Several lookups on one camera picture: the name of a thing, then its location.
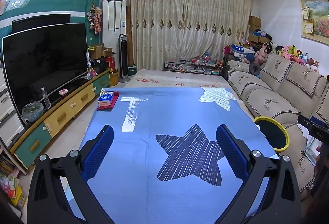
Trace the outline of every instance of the tiled floor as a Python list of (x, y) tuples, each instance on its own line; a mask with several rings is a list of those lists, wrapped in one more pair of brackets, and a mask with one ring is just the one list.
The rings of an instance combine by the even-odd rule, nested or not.
[[(124, 87), (126, 83), (119, 83), (114, 88)], [(86, 133), (86, 129), (89, 125), (89, 122), (92, 118), (92, 115), (97, 107), (98, 99), (93, 100), (78, 116), (72, 119), (66, 126), (65, 130), (58, 134), (54, 141), (52, 141), (51, 145), (45, 150), (50, 158), (62, 157), (66, 156), (71, 150), (79, 149), (82, 139)], [(26, 176), (20, 175), (19, 184), (23, 188), (23, 190), (28, 193), (30, 189), (30, 183), (32, 179), (32, 175), (34, 172), (34, 168), (31, 167), (28, 170)], [(61, 178), (62, 184), (64, 187), (67, 185), (67, 181), (65, 178)], [(23, 208), (22, 221), (27, 223), (26, 218), (26, 210), (27, 210), (27, 202)]]

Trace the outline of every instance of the dark blue star pattern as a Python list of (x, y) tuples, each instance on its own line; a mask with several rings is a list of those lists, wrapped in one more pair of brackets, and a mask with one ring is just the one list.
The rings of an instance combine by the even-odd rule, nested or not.
[(195, 175), (214, 186), (221, 185), (217, 161), (224, 153), (218, 142), (209, 141), (197, 124), (183, 137), (157, 135), (156, 140), (169, 155), (158, 173), (159, 180)]

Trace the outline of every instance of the red tray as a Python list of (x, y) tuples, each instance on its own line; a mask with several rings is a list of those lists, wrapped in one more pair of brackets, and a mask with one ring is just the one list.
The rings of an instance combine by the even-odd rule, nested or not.
[(114, 97), (112, 100), (112, 104), (108, 106), (98, 106), (96, 110), (102, 110), (102, 109), (113, 109), (114, 105), (116, 104), (117, 99), (119, 98), (119, 92), (114, 92)]

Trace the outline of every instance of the blue tablecloth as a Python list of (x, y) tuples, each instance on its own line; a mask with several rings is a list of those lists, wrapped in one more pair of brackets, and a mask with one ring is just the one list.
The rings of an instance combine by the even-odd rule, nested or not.
[[(242, 180), (216, 143), (225, 124), (250, 149), (275, 155), (228, 89), (123, 88), (112, 111), (95, 111), (81, 147), (108, 124), (114, 141), (88, 185), (117, 224), (214, 223)], [(267, 184), (249, 215), (257, 210)], [(70, 190), (71, 208), (81, 215)]]

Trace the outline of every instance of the water bottle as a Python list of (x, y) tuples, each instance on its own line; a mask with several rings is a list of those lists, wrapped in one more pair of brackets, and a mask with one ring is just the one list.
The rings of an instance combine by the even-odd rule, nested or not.
[(44, 87), (41, 88), (41, 90), (42, 90), (42, 98), (43, 98), (44, 104), (46, 105), (47, 109), (50, 109), (51, 108), (51, 103), (49, 101), (48, 94), (45, 91)]

